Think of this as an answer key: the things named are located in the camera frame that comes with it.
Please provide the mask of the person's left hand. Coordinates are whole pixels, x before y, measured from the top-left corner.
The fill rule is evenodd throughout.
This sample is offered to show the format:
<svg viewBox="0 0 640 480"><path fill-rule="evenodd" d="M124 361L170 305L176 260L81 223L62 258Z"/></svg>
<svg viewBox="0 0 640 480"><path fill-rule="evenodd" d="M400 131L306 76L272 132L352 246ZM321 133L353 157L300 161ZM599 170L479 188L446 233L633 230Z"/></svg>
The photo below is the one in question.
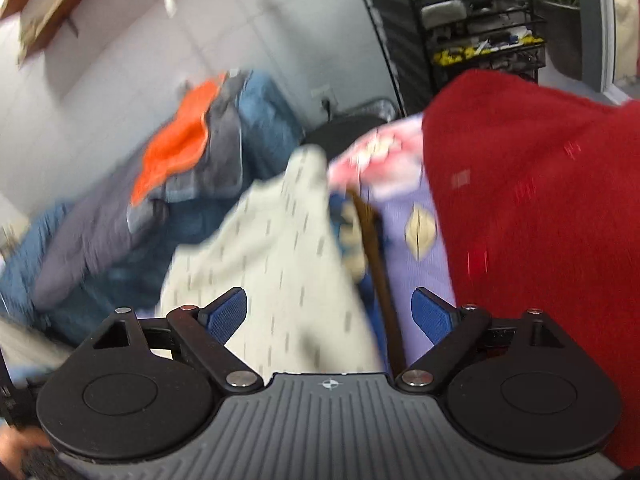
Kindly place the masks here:
<svg viewBox="0 0 640 480"><path fill-rule="evenodd" d="M24 479L22 460L33 448L50 448L46 434L37 427L15 428L3 425L0 434L2 479Z"/></svg>

